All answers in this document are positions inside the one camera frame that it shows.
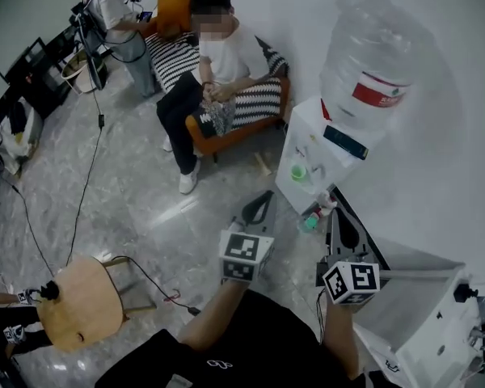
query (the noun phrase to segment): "man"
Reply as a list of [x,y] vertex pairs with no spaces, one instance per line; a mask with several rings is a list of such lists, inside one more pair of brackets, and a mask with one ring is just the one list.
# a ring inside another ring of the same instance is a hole
[[231,0],[191,0],[190,8],[192,22],[200,33],[200,64],[195,71],[182,74],[157,107],[167,132],[163,149],[174,152],[182,194],[194,189],[200,170],[185,125],[187,116],[203,99],[224,103],[269,74],[255,34],[235,18]]
[[[19,297],[15,294],[0,293],[0,305],[12,305],[20,303]],[[36,308],[33,306],[0,308],[0,361],[34,351],[37,348],[52,345],[45,331],[26,332],[24,327],[39,322],[40,318]],[[17,327],[18,341],[11,343],[4,335],[4,330],[8,327]]]
[[327,298],[320,344],[290,310],[247,287],[228,280],[178,340],[160,331],[95,387],[392,386],[359,375],[350,310]]

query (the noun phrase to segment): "white t-shirt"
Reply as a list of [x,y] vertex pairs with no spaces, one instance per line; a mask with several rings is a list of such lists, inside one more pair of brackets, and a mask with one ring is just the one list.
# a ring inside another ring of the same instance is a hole
[[[239,24],[238,28],[224,40],[202,40],[200,56],[210,59],[213,81],[220,85],[232,83],[240,78],[260,79],[269,74],[268,62],[254,33]],[[192,72],[199,83],[199,66]]]
[[88,10],[99,22],[103,30],[107,30],[105,40],[111,43],[123,43],[129,40],[135,32],[113,30],[121,20],[137,21],[137,15],[124,4],[125,0],[91,0]]

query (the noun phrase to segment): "black and white striped cushion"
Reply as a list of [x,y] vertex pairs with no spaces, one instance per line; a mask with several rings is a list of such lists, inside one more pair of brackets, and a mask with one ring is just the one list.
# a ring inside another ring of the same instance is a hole
[[[261,39],[257,38],[257,40],[268,61],[270,75],[275,76],[280,68],[284,68],[282,74],[287,76],[289,74],[287,61]],[[184,33],[173,42],[166,42],[157,35],[152,35],[146,43],[158,80],[165,92],[172,89],[181,74],[194,70],[200,61],[197,40],[193,33]],[[231,128],[227,128],[224,133],[279,115],[280,93],[279,78],[270,78],[266,82],[240,92],[235,99],[234,121]],[[216,134],[212,121],[205,119],[204,111],[199,110],[192,115],[205,137]]]

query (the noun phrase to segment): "black pants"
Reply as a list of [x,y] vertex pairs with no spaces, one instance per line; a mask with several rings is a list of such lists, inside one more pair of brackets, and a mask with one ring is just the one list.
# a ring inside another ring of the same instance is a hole
[[190,174],[196,165],[194,145],[185,120],[197,110],[202,99],[203,88],[192,72],[185,72],[158,102],[156,113],[171,139],[172,151],[183,175]]
[[[6,327],[22,325],[27,327],[40,321],[35,307],[11,307],[0,309],[0,350],[7,346],[7,339],[3,334]],[[16,345],[13,355],[19,355],[52,345],[45,331],[25,332],[26,339],[21,344]]]

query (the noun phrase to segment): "water bottle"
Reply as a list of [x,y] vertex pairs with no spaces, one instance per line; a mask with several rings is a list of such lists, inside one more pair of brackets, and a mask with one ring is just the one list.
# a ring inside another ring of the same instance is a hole
[[340,10],[320,75],[335,123],[379,130],[415,81],[424,29],[390,0],[337,0]]

